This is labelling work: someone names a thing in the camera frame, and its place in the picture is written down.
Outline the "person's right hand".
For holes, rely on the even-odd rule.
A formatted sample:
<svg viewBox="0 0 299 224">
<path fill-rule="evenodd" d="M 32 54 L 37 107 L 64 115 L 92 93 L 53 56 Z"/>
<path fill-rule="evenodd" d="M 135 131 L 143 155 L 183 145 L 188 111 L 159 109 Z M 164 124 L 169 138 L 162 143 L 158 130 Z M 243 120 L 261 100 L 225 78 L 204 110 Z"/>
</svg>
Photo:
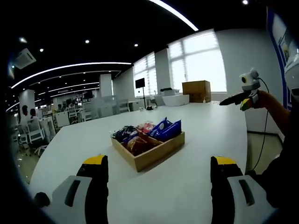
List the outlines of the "person's right hand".
<svg viewBox="0 0 299 224">
<path fill-rule="evenodd" d="M 257 96 L 258 100 L 253 104 L 254 109 L 265 108 L 269 112 L 284 109 L 284 107 L 278 102 L 278 100 L 268 92 L 258 90 Z"/>
</svg>

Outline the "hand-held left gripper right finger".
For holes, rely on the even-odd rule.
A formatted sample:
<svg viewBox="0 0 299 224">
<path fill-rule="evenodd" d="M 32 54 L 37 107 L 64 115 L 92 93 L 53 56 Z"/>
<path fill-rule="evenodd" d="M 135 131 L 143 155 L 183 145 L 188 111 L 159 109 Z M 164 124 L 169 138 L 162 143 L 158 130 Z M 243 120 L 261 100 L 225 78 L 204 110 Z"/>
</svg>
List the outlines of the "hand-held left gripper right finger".
<svg viewBox="0 0 299 224">
<path fill-rule="evenodd" d="M 210 162 L 213 224 L 265 224 L 275 214 L 265 190 L 228 157 Z"/>
</svg>

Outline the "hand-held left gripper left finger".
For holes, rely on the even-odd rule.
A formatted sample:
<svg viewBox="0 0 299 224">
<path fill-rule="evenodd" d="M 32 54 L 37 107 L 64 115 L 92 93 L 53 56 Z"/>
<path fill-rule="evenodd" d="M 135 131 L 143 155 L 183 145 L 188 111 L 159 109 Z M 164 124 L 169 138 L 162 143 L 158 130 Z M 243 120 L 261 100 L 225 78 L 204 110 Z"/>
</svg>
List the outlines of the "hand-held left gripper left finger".
<svg viewBox="0 0 299 224">
<path fill-rule="evenodd" d="M 53 192 L 47 214 L 56 224 L 107 224 L 108 157 L 83 162 Z"/>
</svg>

